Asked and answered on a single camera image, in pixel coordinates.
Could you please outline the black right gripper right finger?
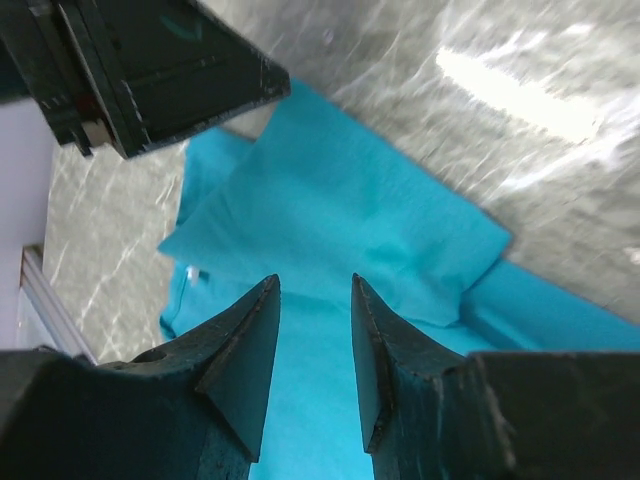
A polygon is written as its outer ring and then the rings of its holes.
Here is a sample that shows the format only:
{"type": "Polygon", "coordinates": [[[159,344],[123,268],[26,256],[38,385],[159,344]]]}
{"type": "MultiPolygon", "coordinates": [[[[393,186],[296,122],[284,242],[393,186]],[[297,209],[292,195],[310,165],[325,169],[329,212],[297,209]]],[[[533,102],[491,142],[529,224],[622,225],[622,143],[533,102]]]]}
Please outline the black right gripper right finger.
{"type": "Polygon", "coordinates": [[[352,280],[363,446],[378,479],[635,479],[639,357],[461,356],[352,280]]]}

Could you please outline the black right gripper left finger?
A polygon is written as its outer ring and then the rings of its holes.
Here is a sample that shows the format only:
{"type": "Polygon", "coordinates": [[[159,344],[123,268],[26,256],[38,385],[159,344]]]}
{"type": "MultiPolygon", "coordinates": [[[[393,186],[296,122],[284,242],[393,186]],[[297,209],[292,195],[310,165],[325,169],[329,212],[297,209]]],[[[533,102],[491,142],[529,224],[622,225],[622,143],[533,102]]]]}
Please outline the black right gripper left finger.
{"type": "Polygon", "coordinates": [[[245,479],[260,456],[280,282],[129,362],[1,355],[5,479],[245,479]]]}

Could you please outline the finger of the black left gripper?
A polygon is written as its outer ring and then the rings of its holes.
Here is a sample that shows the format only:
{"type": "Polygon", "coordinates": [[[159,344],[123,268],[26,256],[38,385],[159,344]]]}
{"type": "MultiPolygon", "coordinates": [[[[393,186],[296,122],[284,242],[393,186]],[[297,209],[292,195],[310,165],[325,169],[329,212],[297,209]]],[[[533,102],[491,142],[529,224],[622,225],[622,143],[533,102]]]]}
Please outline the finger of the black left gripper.
{"type": "Polygon", "coordinates": [[[291,93],[281,65],[198,1],[62,1],[58,8],[124,158],[291,93]]]}

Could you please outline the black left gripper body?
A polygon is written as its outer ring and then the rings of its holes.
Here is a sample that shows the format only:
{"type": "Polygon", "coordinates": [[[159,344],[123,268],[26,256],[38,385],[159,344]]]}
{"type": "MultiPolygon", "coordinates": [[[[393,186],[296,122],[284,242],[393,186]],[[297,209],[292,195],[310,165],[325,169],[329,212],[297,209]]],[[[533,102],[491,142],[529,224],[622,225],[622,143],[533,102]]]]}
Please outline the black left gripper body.
{"type": "Polygon", "coordinates": [[[1,104],[33,100],[56,141],[84,156],[108,129],[79,64],[56,1],[1,3],[1,104]]]}

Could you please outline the teal t-shirt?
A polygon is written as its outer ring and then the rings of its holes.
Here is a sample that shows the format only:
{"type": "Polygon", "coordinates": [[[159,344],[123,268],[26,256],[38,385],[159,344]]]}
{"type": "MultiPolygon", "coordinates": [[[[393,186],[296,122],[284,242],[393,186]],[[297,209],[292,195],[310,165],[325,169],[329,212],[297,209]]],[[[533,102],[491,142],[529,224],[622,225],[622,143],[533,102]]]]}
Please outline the teal t-shirt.
{"type": "Polygon", "coordinates": [[[369,479],[351,349],[351,279],[460,354],[637,350],[623,319],[507,261],[510,234],[301,82],[255,141],[186,150],[168,338],[270,274],[282,314],[254,479],[369,479]]]}

